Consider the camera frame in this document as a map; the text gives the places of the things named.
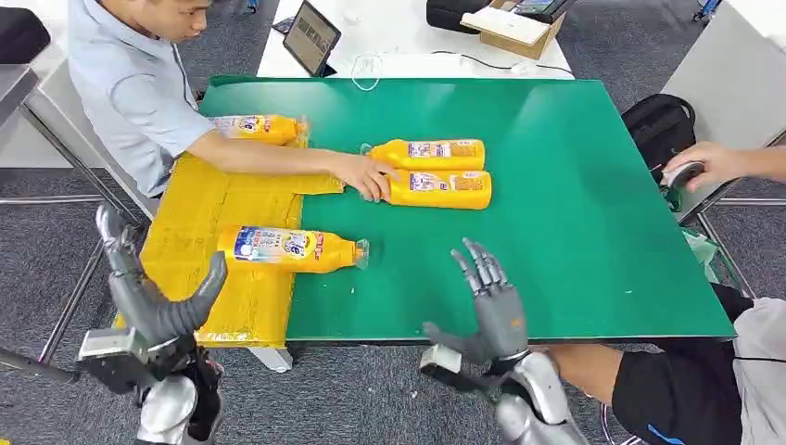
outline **robotic hand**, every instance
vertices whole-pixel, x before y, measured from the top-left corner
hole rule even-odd
[[[586,445],[567,406],[562,382],[551,359],[527,345],[526,320],[521,299],[505,271],[482,246],[463,240],[475,262],[467,265],[453,250],[472,292],[478,330],[467,338],[443,333],[432,323],[424,331],[432,343],[421,360],[421,371],[459,390],[501,387],[495,404],[497,421],[505,437],[518,445]],[[461,372],[461,358],[492,362],[487,375],[472,378]]]
[[[212,443],[221,422],[222,369],[197,346],[194,331],[207,321],[226,280],[223,254],[212,255],[194,295],[173,302],[145,274],[122,217],[102,205],[95,222],[112,270],[109,290],[129,327],[89,331],[77,361],[111,391],[135,391],[142,408],[135,443]]]

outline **black bag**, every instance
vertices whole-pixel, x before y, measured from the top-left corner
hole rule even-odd
[[[462,26],[462,16],[465,12],[477,12],[490,3],[491,0],[426,0],[425,21],[443,30],[478,34],[480,31]]]
[[[0,6],[0,64],[30,63],[51,40],[32,11]]]
[[[696,113],[691,104],[675,95],[645,97],[622,113],[622,121],[657,183],[666,163],[696,143]]]

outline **white shirt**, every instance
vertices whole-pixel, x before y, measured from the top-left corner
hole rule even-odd
[[[213,129],[197,112],[175,45],[132,30],[96,0],[70,0],[69,70],[95,133],[149,197]]]
[[[786,360],[786,301],[756,299],[734,322],[738,357]],[[734,361],[742,400],[742,445],[786,443],[786,363]]]

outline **bottle cap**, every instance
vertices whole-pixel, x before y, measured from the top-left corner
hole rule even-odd
[[[305,116],[300,116],[295,120],[295,133],[297,134],[295,140],[297,141],[298,146],[300,148],[308,148],[309,137],[311,137],[311,125]]]
[[[366,144],[365,142],[361,144],[360,152],[361,155],[368,155],[374,147],[371,144]]]
[[[355,242],[355,267],[360,270],[368,267],[370,248],[371,245],[367,239],[361,239]]]

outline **yellow bottle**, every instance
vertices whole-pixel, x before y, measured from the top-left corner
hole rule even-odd
[[[347,266],[364,269],[369,244],[326,232],[233,225],[222,228],[218,250],[235,267],[270,264],[286,272],[329,273]]]
[[[393,139],[381,146],[363,144],[361,153],[389,164],[394,169],[483,170],[486,148],[478,139],[402,141]]]
[[[389,202],[396,206],[482,210],[491,200],[488,172],[396,172],[398,181],[389,178]]]
[[[288,144],[296,139],[309,138],[309,124],[305,118],[292,119],[275,114],[257,114],[209,119],[216,129],[227,137],[256,139],[276,146]]]

